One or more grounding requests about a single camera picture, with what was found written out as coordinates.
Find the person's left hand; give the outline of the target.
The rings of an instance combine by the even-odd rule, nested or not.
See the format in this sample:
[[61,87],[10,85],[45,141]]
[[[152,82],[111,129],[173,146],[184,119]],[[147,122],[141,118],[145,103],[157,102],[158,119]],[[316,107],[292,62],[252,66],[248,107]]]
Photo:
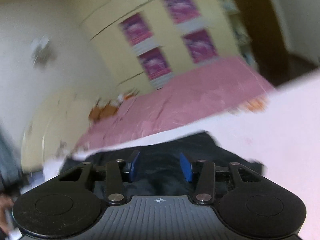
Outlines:
[[14,202],[9,196],[1,194],[1,197],[0,197],[1,232],[4,235],[4,237],[7,237],[7,235],[10,232],[6,211],[12,208],[13,205],[14,205]]

